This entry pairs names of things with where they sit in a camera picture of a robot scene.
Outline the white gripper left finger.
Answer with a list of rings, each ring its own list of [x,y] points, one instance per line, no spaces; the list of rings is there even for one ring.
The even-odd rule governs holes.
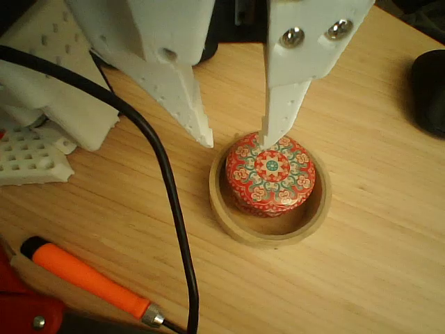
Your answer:
[[[131,77],[199,144],[213,132],[193,74],[213,1],[67,1],[95,52]]]

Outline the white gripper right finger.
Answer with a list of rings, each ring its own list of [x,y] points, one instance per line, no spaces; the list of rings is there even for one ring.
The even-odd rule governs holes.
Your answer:
[[[268,1],[266,114],[259,132],[261,146],[272,146],[290,131],[311,82],[330,73],[373,4]]]

